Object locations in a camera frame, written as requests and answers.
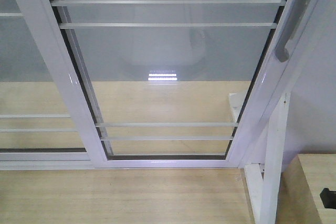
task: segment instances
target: aluminum frame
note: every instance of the aluminum frame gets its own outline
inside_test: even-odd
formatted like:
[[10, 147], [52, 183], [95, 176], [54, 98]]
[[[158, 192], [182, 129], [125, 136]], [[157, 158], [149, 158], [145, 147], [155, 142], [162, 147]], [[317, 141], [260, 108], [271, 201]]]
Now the aluminum frame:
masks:
[[[69, 113], [88, 151], [91, 164], [95, 168], [238, 167], [246, 149], [258, 136], [258, 129], [262, 130], [265, 126], [270, 113], [286, 87], [286, 80], [288, 79], [279, 83], [282, 73], [288, 68], [290, 72], [290, 66], [294, 62], [289, 61], [281, 66], [278, 62], [275, 62], [272, 55], [275, 41], [279, 38], [292, 8], [290, 0], [288, 0], [226, 160], [108, 161], [49, 0], [17, 0], [17, 3], [49, 72], [65, 100]], [[253, 128], [256, 131], [255, 134], [251, 134]]]

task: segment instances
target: glass pane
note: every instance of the glass pane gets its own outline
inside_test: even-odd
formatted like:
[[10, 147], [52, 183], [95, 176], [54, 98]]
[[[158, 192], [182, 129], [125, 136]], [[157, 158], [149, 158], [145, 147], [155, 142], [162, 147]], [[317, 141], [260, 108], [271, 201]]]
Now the glass pane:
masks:
[[[15, 0], [0, 6], [20, 12]], [[83, 148], [24, 19], [0, 17], [0, 31], [0, 149]]]
[[[229, 95], [248, 89], [282, 5], [280, 0], [72, 1], [65, 8], [73, 23], [68, 25], [92, 23], [74, 31], [103, 120], [110, 124], [234, 123]], [[111, 141], [116, 155], [224, 154], [229, 140], [197, 137], [230, 137], [233, 129], [124, 126], [108, 127], [107, 134], [124, 139]], [[163, 136], [171, 139], [158, 140]], [[195, 139], [174, 140], [179, 136]]]

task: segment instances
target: window bar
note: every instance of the window bar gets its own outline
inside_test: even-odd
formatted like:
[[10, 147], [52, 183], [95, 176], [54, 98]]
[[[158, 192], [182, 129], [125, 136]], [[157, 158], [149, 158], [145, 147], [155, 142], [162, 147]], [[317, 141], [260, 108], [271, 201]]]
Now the window bar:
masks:
[[51, 1], [51, 6], [78, 6], [95, 4], [135, 4], [135, 5], [155, 5], [155, 4], [267, 4], [284, 6], [284, 0], [58, 0]]
[[0, 132], [4, 133], [4, 132], [77, 132], [76, 129], [67, 129], [67, 128], [63, 128], [63, 129], [57, 129], [57, 128], [53, 128], [53, 129], [0, 129]]
[[102, 137], [102, 141], [228, 141], [232, 136], [115, 136]]
[[68, 114], [23, 114], [23, 115], [0, 115], [0, 119], [10, 118], [70, 118]]
[[267, 27], [275, 29], [276, 23], [62, 23], [60, 29], [94, 27]]
[[0, 13], [0, 17], [14, 18], [14, 17], [23, 17], [23, 15], [22, 13]]
[[96, 127], [237, 127], [238, 123], [97, 123]]

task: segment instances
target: white post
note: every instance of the white post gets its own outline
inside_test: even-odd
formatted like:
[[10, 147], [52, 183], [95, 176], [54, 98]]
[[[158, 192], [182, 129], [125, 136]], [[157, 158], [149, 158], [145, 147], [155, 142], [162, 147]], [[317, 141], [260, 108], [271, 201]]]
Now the white post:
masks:
[[282, 95], [269, 119], [260, 221], [258, 224], [274, 224], [276, 220], [289, 98], [290, 93]]

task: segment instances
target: white support beam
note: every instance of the white support beam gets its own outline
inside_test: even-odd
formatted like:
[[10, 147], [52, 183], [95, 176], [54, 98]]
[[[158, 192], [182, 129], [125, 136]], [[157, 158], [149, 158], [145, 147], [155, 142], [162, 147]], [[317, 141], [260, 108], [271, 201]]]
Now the white support beam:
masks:
[[260, 220], [263, 179], [259, 164], [245, 165], [244, 173], [255, 224]]
[[289, 99], [290, 93], [283, 94], [269, 119], [260, 221], [256, 224], [274, 224], [276, 220]]

